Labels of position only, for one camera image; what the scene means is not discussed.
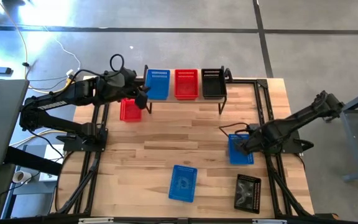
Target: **desk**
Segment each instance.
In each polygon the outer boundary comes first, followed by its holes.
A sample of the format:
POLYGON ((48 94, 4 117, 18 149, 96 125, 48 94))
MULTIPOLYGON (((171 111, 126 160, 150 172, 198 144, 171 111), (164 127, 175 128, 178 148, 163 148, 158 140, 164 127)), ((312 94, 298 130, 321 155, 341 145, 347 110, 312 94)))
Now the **desk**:
MULTIPOLYGON (((275 118, 290 114, 282 79, 268 79, 275 118)), ((92 216, 114 217, 273 217, 266 163, 255 153, 255 164, 233 166, 227 156, 227 137, 218 126, 236 122, 258 123, 252 85, 227 84, 227 103, 222 115, 215 103, 156 103, 153 113, 143 110, 142 122, 119 120, 119 103, 111 103, 107 128, 108 145, 102 153, 93 200, 92 216), (168 199, 175 164, 198 169, 195 200, 168 199), (260 214, 233 208, 237 174, 262 179, 260 214)), ((74 121, 90 122, 93 106, 77 107, 74 121)), ((241 127, 228 128, 229 133, 241 127)), ((61 207, 78 185, 83 152, 75 152, 63 168, 59 183, 61 207)), ((313 213, 302 163, 283 155, 287 185, 297 200, 313 213)), ((280 208, 284 211, 278 189, 280 208)))

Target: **concrete floor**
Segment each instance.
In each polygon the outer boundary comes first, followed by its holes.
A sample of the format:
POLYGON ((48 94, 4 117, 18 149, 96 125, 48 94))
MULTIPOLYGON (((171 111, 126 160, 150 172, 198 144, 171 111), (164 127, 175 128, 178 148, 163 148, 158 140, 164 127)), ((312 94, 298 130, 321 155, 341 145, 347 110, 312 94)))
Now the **concrete floor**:
MULTIPOLYGON (((180 27, 256 29, 252 0, 100 0, 41 1, 32 4, 6 1, 18 24, 76 27, 180 27)), ((358 30, 358 1, 351 0, 259 0, 265 29, 358 30)), ((11 26, 0 14, 0 26, 11 26)), ((125 32, 23 32, 29 63, 35 65, 29 79, 55 78, 76 61, 94 71, 109 68, 112 54, 125 56, 126 67, 141 73, 151 67, 231 68, 235 77, 266 77, 258 34, 179 34, 125 32)), ((273 75, 284 78, 293 112, 309 105, 321 90, 348 102, 358 95, 358 35, 267 34, 267 49, 273 75)), ((24 75, 24 49, 17 32, 0 31, 0 66, 14 69, 13 78, 24 75)), ((45 88, 56 80, 32 82, 45 88)), ((38 95, 29 90, 27 96, 38 95)), ((74 107, 53 110, 65 119, 74 107)), ((315 212, 337 213, 343 220, 358 221, 358 181, 345 183, 341 177, 356 171, 340 120, 325 124, 317 120, 300 130, 301 137, 315 147, 305 152, 306 176, 315 212)), ((15 130, 12 142, 27 137, 15 130)), ((48 136, 57 142, 53 135, 48 136)), ((31 144, 45 144, 41 140, 31 144)), ((47 212, 50 198, 43 195, 18 197, 13 216, 47 212), (24 208, 32 205, 33 210, 24 208)))

